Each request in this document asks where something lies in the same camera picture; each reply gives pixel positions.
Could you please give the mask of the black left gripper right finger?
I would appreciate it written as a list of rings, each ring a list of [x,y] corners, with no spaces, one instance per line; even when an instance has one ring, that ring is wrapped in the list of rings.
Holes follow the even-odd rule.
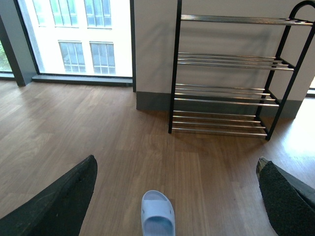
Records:
[[[259,158],[256,175],[269,222],[279,236],[315,234],[315,189],[272,161]]]

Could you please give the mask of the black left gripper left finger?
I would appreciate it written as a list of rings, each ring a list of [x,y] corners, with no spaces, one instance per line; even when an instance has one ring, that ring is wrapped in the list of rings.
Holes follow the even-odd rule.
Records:
[[[97,177],[97,161],[88,156],[29,201],[0,220],[2,236],[77,236]]]

